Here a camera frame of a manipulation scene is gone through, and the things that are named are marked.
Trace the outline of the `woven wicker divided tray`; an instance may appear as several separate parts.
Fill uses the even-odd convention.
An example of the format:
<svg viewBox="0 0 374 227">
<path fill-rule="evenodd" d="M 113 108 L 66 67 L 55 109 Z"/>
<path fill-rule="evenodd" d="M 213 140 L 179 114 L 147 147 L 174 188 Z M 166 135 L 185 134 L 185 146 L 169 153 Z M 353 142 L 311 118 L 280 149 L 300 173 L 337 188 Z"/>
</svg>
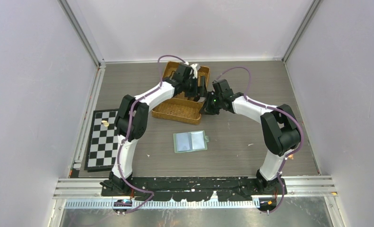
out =
<svg viewBox="0 0 374 227">
<path fill-rule="evenodd" d="M 163 78 L 172 76 L 180 63 L 169 61 L 163 72 Z M 206 66 L 201 66 L 198 70 L 198 79 L 205 78 L 205 84 L 209 83 L 210 69 Z M 202 108 L 202 102 L 195 102 L 192 97 L 185 97 L 184 92 L 168 99 L 151 111 L 154 118 L 177 121 L 192 125 L 198 125 L 201 122 L 201 114 L 199 113 Z"/>
</svg>

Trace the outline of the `green card holder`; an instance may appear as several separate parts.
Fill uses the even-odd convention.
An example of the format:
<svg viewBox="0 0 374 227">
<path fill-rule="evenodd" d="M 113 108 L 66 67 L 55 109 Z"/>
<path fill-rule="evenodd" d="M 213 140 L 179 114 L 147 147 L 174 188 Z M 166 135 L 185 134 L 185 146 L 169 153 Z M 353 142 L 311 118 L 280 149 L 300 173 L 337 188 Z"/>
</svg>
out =
<svg viewBox="0 0 374 227">
<path fill-rule="evenodd" d="M 174 133 L 173 139 L 176 154 L 208 149 L 209 137 L 204 130 Z"/>
</svg>

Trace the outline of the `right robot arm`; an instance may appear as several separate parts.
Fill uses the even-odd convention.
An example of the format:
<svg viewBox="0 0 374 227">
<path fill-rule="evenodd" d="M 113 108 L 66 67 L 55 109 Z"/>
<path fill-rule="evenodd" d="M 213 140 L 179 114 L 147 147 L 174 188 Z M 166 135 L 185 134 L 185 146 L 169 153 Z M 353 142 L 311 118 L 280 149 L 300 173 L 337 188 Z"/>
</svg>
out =
<svg viewBox="0 0 374 227">
<path fill-rule="evenodd" d="M 201 114 L 216 115 L 223 109 L 261 124 L 267 154 L 256 173 L 255 187 L 262 194 L 270 193 L 276 183 L 281 183 L 287 157 L 303 146 L 302 127 L 288 105 L 268 105 L 244 93 L 235 93 L 225 79 L 214 81 L 212 85 L 212 91 L 207 91 L 204 86 L 198 88 L 199 95 L 205 98 Z"/>
</svg>

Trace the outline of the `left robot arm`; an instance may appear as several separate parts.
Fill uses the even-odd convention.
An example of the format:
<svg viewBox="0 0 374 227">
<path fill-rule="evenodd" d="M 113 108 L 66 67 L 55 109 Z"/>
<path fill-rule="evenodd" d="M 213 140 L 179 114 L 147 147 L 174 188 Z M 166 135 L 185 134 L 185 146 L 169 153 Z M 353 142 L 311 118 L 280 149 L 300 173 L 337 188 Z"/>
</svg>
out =
<svg viewBox="0 0 374 227">
<path fill-rule="evenodd" d="M 136 145 L 146 131 L 149 113 L 162 102 L 180 93 L 198 96 L 199 69 L 200 65 L 197 63 L 180 63 L 171 76 L 160 79 L 160 82 L 147 92 L 123 97 L 114 121 L 118 151 L 109 179 L 105 180 L 102 186 L 120 196 L 130 192 L 132 160 Z"/>
</svg>

